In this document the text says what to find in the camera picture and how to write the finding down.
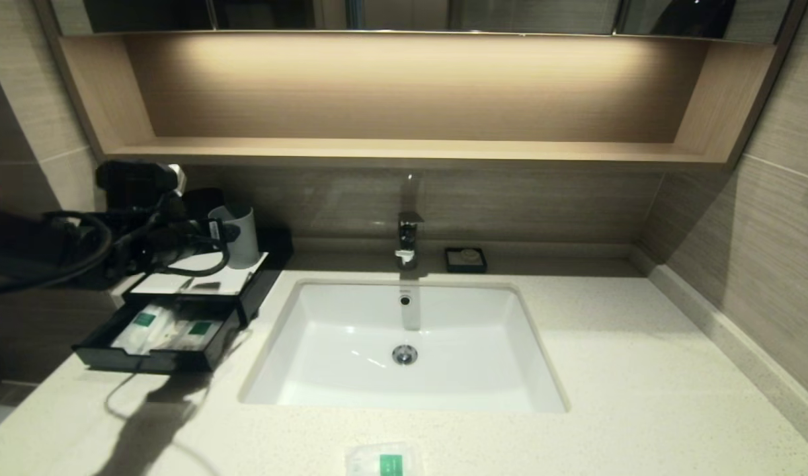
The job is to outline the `white sink basin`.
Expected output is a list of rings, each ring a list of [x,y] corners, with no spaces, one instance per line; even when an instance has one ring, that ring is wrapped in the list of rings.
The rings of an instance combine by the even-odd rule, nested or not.
[[[391,352],[410,344],[415,364]],[[521,296],[507,286],[299,283],[242,403],[345,409],[566,413]]]

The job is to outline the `packet with green square label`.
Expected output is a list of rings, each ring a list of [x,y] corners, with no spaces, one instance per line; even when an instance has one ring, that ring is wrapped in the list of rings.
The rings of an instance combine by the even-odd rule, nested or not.
[[[396,441],[355,446],[344,456],[346,476],[426,476],[417,447]]]

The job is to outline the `wooden wall shelf niche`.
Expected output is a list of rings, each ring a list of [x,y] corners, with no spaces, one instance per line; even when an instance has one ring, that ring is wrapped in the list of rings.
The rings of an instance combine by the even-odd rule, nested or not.
[[[787,54],[636,36],[48,36],[100,159],[724,171]]]

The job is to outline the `mirror cabinet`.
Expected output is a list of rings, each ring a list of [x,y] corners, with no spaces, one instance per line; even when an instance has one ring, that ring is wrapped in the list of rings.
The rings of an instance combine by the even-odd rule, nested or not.
[[[452,31],[770,44],[793,0],[48,0],[64,36],[153,31]]]

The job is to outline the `black soap dish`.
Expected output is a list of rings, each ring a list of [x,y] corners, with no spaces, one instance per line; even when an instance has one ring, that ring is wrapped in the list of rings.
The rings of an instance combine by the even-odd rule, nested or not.
[[[481,248],[473,248],[481,253],[483,262],[481,263],[466,263],[460,259],[460,250],[467,249],[467,247],[456,247],[444,249],[444,257],[446,257],[446,270],[452,274],[485,274],[488,271],[488,262],[485,253]]]

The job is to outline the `comb packet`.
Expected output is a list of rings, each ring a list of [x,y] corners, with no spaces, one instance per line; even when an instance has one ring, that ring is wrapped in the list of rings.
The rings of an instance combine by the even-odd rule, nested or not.
[[[194,320],[175,319],[167,325],[154,350],[194,350],[193,338],[187,337]]]

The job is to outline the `vanity kit packet green label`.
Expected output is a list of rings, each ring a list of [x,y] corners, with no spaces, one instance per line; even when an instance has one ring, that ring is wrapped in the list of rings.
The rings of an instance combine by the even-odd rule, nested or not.
[[[174,340],[171,343],[173,350],[189,350],[198,352],[205,349],[225,322],[208,319],[183,320]]]

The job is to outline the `black cylindrical cup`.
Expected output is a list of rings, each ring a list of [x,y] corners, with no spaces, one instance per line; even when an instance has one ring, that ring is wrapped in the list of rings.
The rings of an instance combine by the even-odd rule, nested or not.
[[[211,211],[225,205],[225,193],[216,187],[189,190],[181,196],[184,207],[181,222],[211,219]]]

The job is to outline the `black amenity box housing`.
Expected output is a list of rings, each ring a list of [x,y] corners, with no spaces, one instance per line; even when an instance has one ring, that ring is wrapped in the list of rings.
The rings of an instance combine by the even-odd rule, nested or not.
[[[257,316],[258,310],[264,302],[265,297],[273,288],[275,281],[280,277],[281,271],[286,267],[293,254],[292,236],[288,229],[263,229],[258,232],[258,245],[260,256],[267,252],[263,265],[253,274],[240,293],[236,296],[213,296],[213,295],[186,295],[186,294],[130,294],[129,288],[141,282],[147,275],[140,274],[129,278],[125,283],[118,286],[112,296],[116,301],[117,310],[126,302],[133,298],[147,298],[148,304],[165,304],[170,307],[181,319],[208,319],[207,317],[193,317],[192,312],[184,309],[184,305],[177,302],[177,298],[234,298],[239,301],[247,314],[248,323]]]

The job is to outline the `chrome faucet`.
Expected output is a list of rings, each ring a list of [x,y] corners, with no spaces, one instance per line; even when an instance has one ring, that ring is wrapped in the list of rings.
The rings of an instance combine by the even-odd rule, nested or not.
[[[396,265],[401,271],[410,271],[417,267],[417,229],[424,223],[416,212],[404,211],[398,215],[398,244],[394,252]]]

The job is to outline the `white board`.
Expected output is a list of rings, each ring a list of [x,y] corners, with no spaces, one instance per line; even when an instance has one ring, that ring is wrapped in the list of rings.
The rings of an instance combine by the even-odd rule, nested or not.
[[[234,269],[225,267],[215,274],[204,277],[187,277],[175,274],[151,274],[127,290],[130,294],[186,294],[236,296],[263,265],[268,256],[261,254],[252,267]]]

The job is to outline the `toothbrush packet with green label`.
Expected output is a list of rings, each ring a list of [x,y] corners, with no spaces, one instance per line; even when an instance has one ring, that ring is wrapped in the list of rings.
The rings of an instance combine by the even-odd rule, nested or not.
[[[171,308],[165,305],[147,305],[138,311],[132,322],[114,339],[111,347],[120,348],[132,355],[147,354],[159,341],[171,322],[171,317]]]

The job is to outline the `grey plastic cup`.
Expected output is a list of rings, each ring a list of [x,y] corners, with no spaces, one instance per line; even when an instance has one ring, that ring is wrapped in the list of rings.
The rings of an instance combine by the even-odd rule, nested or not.
[[[254,210],[250,205],[231,203],[217,207],[208,214],[210,219],[222,220],[226,231],[238,230],[236,238],[227,244],[232,269],[252,268],[260,259]]]

